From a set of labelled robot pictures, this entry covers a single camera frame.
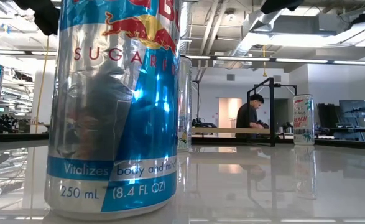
table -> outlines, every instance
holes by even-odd
[[[22,146],[8,143],[0,148],[0,154],[12,154],[14,166],[18,165],[0,174],[0,185],[22,182],[20,188],[1,195],[0,223],[85,223],[54,215],[44,202],[45,141],[25,149]],[[32,165],[33,150],[34,174],[24,170]],[[190,152],[178,155],[178,166],[178,190],[164,208],[99,223],[365,222],[362,149],[291,144],[193,146]]]

dark shirt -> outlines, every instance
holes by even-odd
[[[238,111],[238,118],[236,120],[236,128],[251,128],[250,123],[256,123],[258,121],[257,110],[250,106],[250,112],[248,112],[248,104],[243,104]],[[236,133],[237,138],[246,138],[247,135],[243,133]]]

monitor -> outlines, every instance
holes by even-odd
[[[340,111],[344,118],[365,118],[365,100],[340,100]]]

doorway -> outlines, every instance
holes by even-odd
[[[286,122],[291,122],[289,117],[289,100],[288,99],[275,99],[275,127],[281,127]]]
[[[220,128],[236,128],[236,118],[239,108],[242,106],[240,98],[219,99],[219,124]],[[234,137],[233,133],[219,133],[219,137]]]

short hair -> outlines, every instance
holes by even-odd
[[[264,103],[264,97],[262,97],[260,94],[254,94],[252,96],[250,96],[250,101],[252,100],[258,100],[261,103]]]

